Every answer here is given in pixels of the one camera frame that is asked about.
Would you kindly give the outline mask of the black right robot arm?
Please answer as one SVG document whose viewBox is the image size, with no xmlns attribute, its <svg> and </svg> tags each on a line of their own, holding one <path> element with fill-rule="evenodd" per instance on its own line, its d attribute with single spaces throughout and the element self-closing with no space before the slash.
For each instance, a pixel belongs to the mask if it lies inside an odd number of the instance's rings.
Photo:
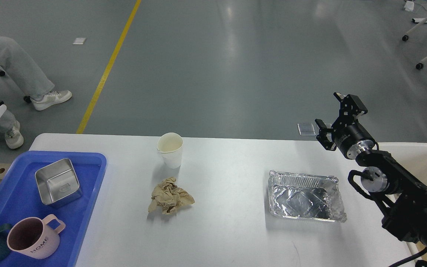
<svg viewBox="0 0 427 267">
<path fill-rule="evenodd" d="M 427 253 L 427 185 L 400 165 L 393 156 L 379 149 L 378 142 L 359 123 L 368 112 L 355 95 L 335 92 L 339 115 L 331 127 L 316 119 L 316 139 L 328 151 L 339 149 L 346 159 L 356 161 L 363 171 L 351 170 L 347 180 L 364 198 L 373 201 L 383 214 L 382 227 L 400 241 L 421 242 L 424 249 L 394 267 L 415 260 L 415 266 L 427 267 L 420 257 Z"/>
</svg>

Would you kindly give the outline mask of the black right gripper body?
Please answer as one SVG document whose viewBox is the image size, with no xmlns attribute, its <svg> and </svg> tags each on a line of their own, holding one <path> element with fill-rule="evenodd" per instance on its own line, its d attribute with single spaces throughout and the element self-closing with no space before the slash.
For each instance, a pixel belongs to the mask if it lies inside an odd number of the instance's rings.
<svg viewBox="0 0 427 267">
<path fill-rule="evenodd" d="M 360 124 L 345 123 L 332 124 L 332 140 L 346 159 L 355 159 L 366 150 L 371 150 L 377 142 Z"/>
</svg>

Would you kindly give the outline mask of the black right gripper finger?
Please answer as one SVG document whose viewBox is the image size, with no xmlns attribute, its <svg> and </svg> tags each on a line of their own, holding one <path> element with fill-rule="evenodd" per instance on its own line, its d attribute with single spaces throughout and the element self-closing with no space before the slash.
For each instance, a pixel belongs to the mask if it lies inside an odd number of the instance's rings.
<svg viewBox="0 0 427 267">
<path fill-rule="evenodd" d="M 351 126 L 358 123 L 358 117 L 368 113 L 368 109 L 359 96 L 348 94 L 343 95 L 335 92 L 334 97 L 339 101 L 339 116 L 333 126 Z"/>
<path fill-rule="evenodd" d="M 333 129 L 328 128 L 321 119 L 315 119 L 315 123 L 319 129 L 319 133 L 316 136 L 316 139 L 319 141 L 319 143 L 325 150 L 335 151 L 337 149 L 336 144 L 333 142 L 333 140 L 330 140 L 328 138 L 328 134 L 331 134 L 333 132 Z"/>
</svg>

